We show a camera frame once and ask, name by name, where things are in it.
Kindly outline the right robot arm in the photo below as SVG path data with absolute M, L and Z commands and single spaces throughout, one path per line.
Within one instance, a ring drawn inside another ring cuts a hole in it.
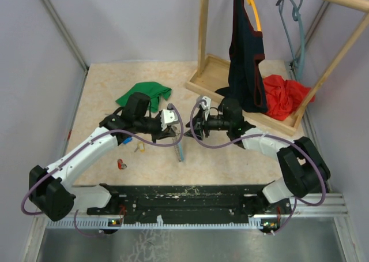
M 225 132 L 228 145 L 234 144 L 247 151 L 259 152 L 278 162 L 282 176 L 267 184 L 258 194 L 258 208 L 268 214 L 277 208 L 278 202 L 290 197 L 302 201 L 316 189 L 321 190 L 321 198 L 315 206 L 326 198 L 326 181 L 330 171 L 314 143 L 308 137 L 288 140 L 262 131 L 244 119 L 240 104 L 235 99 L 225 98 L 216 115 L 210 114 L 211 99 L 200 96 L 187 123 L 187 137 L 204 145 L 204 138 L 211 131 Z

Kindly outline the yellow key tag with key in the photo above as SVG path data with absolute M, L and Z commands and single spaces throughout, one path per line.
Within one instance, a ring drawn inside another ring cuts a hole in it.
M 145 144 L 143 142 L 139 142 L 137 143 L 137 146 L 134 150 L 134 153 L 140 151 L 141 153 L 144 153 L 145 152 Z

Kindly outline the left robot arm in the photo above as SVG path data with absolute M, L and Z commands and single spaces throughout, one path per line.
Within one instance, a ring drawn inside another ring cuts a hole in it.
M 148 95 L 132 94 L 123 107 L 106 116 L 71 152 L 45 168 L 35 166 L 29 173 L 29 191 L 24 199 L 54 222 L 76 210 L 93 208 L 115 213 L 120 207 L 119 194 L 108 185 L 76 187 L 74 183 L 91 165 L 128 138 L 139 139 L 140 134 L 149 134 L 151 140 L 143 142 L 154 146 L 166 138 L 175 138 L 171 146 L 181 141 L 183 136 L 177 136 L 173 128 L 176 124 L 183 125 L 175 106 L 170 103 L 152 117 L 147 112 L 150 103 Z

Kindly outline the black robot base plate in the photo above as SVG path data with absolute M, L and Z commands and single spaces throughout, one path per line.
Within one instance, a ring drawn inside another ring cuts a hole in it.
M 121 215 L 125 223 L 165 224 L 248 223 L 257 214 L 288 215 L 288 199 L 267 208 L 259 202 L 262 185 L 104 185 L 112 197 L 104 208 L 93 205 L 88 215 Z

